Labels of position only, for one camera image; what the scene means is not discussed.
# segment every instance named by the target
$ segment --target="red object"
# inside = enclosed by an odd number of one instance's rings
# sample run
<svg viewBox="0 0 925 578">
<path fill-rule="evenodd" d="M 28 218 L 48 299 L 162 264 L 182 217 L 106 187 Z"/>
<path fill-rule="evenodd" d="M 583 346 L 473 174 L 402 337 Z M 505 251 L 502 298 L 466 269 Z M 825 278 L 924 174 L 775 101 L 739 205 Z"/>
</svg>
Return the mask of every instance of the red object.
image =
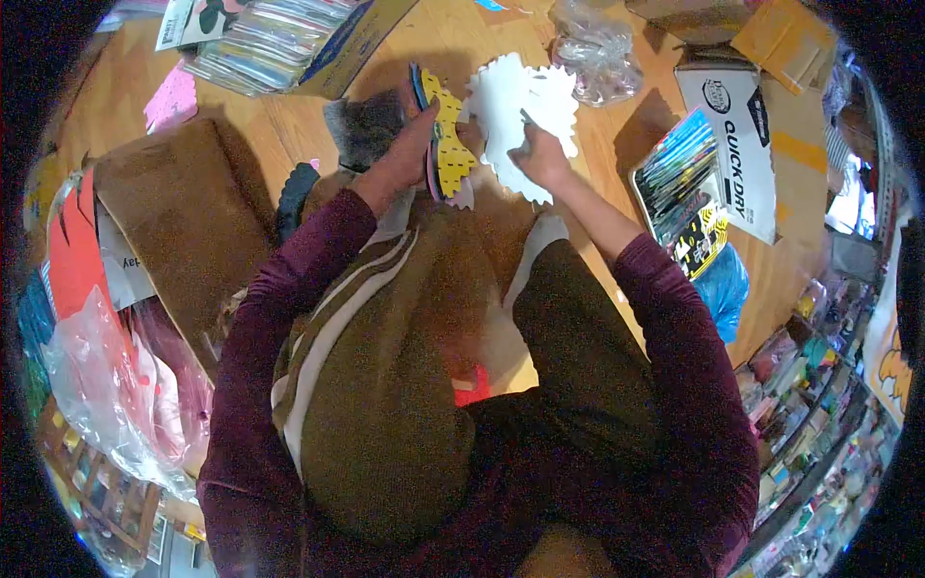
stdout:
<svg viewBox="0 0 925 578">
<path fill-rule="evenodd" d="M 80 189 L 65 198 L 48 228 L 48 280 L 58 319 L 67 319 L 83 309 L 93 287 L 99 287 L 116 319 L 109 299 L 109 286 L 96 239 L 93 211 L 93 170 L 80 182 Z"/>
<path fill-rule="evenodd" d="M 456 394 L 456 407 L 487 400 L 491 397 L 491 386 L 488 384 L 488 370 L 481 365 L 475 366 L 475 390 L 454 389 Z"/>
</svg>

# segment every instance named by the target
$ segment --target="blue plastic bag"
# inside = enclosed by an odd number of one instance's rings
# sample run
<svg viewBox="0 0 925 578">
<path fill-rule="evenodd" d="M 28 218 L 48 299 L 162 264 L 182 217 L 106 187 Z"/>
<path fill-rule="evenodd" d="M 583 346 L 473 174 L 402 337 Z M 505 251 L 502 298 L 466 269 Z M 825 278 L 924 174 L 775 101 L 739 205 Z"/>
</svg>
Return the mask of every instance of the blue plastic bag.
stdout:
<svg viewBox="0 0 925 578">
<path fill-rule="evenodd" d="M 716 260 L 693 283 L 709 308 L 720 338 L 729 345 L 735 341 L 749 288 L 748 271 L 732 243 L 726 243 Z"/>
</svg>

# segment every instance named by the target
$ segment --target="cartoon graphic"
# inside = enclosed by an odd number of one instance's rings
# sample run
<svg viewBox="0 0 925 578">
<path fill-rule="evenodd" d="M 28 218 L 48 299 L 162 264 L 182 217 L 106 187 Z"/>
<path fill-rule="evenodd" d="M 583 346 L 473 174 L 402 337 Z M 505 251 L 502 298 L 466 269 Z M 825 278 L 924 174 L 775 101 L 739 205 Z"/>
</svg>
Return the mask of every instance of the cartoon graphic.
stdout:
<svg viewBox="0 0 925 578">
<path fill-rule="evenodd" d="M 899 411 L 906 414 L 906 402 L 909 397 L 909 385 L 912 383 L 912 370 L 900 357 L 899 328 L 893 329 L 893 345 L 880 364 L 878 374 L 882 382 L 883 393 L 899 403 Z"/>
</svg>

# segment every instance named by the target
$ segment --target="stacked packages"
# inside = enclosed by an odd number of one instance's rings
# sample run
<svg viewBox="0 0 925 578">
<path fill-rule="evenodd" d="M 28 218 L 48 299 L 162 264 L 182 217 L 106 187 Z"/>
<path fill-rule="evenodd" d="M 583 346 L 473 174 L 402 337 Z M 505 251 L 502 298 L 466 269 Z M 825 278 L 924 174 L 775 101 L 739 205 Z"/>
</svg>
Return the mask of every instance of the stacked packages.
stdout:
<svg viewBox="0 0 925 578">
<path fill-rule="evenodd" d="M 357 4 L 356 0 L 255 0 L 220 39 L 200 44 L 196 59 L 184 68 L 247 96 L 287 92 L 299 84 Z"/>
<path fill-rule="evenodd" d="M 713 130 L 698 109 L 665 135 L 630 176 L 649 231 L 691 280 L 726 244 L 716 150 Z"/>
</svg>

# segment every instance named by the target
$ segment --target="pink plastic bag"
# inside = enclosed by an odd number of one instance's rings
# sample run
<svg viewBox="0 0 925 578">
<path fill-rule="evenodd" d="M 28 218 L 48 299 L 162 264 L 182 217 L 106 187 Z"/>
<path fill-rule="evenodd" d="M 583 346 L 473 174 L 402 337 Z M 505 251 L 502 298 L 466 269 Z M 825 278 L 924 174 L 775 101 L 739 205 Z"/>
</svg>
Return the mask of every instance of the pink plastic bag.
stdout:
<svg viewBox="0 0 925 578">
<path fill-rule="evenodd" d="M 137 355 L 99 287 L 58 322 L 43 351 L 58 409 L 88 444 L 129 475 L 195 500 L 177 456 L 158 442 L 157 384 L 139 375 Z"/>
<path fill-rule="evenodd" d="M 166 451 L 175 449 L 178 438 L 173 418 L 176 415 L 180 437 L 185 443 L 180 462 L 202 463 L 209 445 L 209 417 L 215 391 L 212 383 L 159 299 L 152 297 L 135 303 L 132 313 L 132 329 L 175 377 L 174 388 L 169 380 L 159 384 L 162 403 L 155 408 L 155 416 L 158 416 L 155 420 L 159 424 L 157 434 L 161 447 Z M 176 409 L 172 405 L 174 391 L 179 405 Z"/>
</svg>

